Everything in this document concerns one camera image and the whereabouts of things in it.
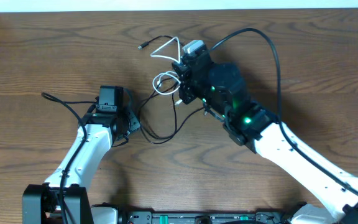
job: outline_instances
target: green led indicator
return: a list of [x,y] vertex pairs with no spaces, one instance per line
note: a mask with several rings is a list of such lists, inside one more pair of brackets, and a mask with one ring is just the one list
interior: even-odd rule
[[249,124],[249,123],[251,123],[251,119],[246,117],[246,118],[244,118],[244,122],[245,122],[245,124]]

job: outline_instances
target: green component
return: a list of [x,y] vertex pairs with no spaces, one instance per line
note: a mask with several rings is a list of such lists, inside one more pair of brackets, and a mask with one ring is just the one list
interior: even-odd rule
[[168,215],[160,216],[160,224],[168,224]]
[[245,117],[244,118],[244,122],[245,122],[245,124],[249,124],[249,123],[251,123],[251,119],[250,118],[248,118],[248,117]]

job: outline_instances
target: wood grain surface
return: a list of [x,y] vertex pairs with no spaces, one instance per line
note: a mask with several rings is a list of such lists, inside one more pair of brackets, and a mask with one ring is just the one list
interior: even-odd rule
[[[76,136],[76,119],[45,101],[92,100],[100,85],[130,88],[141,99],[170,62],[150,58],[160,34],[208,46],[244,27],[269,35],[282,64],[284,121],[311,147],[358,175],[358,9],[0,14],[0,223],[22,221],[21,197],[59,165]],[[175,55],[175,47],[165,54]],[[242,34],[214,52],[235,62],[255,98],[275,111],[271,51]],[[200,107],[180,105],[178,119]],[[85,105],[74,108],[82,114]],[[159,133],[173,129],[169,97],[145,107]],[[110,150],[92,182],[91,203],[154,210],[243,211],[290,208],[318,200],[270,161],[235,145],[219,122],[202,113],[170,142],[147,143],[140,133]]]

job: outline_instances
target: white cable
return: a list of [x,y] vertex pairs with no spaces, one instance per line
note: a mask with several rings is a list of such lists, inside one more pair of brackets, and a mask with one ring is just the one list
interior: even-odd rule
[[[165,46],[167,46],[170,42],[176,40],[178,42],[178,60],[168,57],[168,56],[164,56],[164,55],[155,55],[156,52],[158,52],[159,50],[163,49]],[[179,42],[179,38],[178,37],[174,37],[172,39],[170,39],[167,43],[163,44],[161,47],[157,48],[156,50],[154,50],[151,54],[150,57],[160,57],[160,58],[166,58],[166,59],[170,59],[173,60],[176,63],[180,63],[180,42]]]
[[[171,92],[168,92],[168,93],[163,93],[163,92],[161,92],[160,90],[158,90],[158,88],[157,87],[161,87],[162,86],[162,84],[160,85],[160,83],[161,83],[161,79],[162,79],[162,77],[163,76],[169,76],[169,77],[171,77],[171,78],[173,78],[173,79],[175,79],[177,82],[178,82],[178,87],[176,88],[176,89],[174,89],[174,90],[172,90]],[[167,72],[163,72],[163,73],[160,73],[160,74],[158,74],[156,77],[154,77],[154,79],[153,79],[153,88],[154,88],[154,90],[157,92],[157,93],[159,93],[159,94],[161,94],[161,95],[171,95],[171,94],[173,94],[174,92],[176,92],[176,91],[178,91],[179,90],[179,87],[180,87],[180,80],[175,76],[175,75],[178,75],[176,72],[173,72],[173,71],[167,71]]]

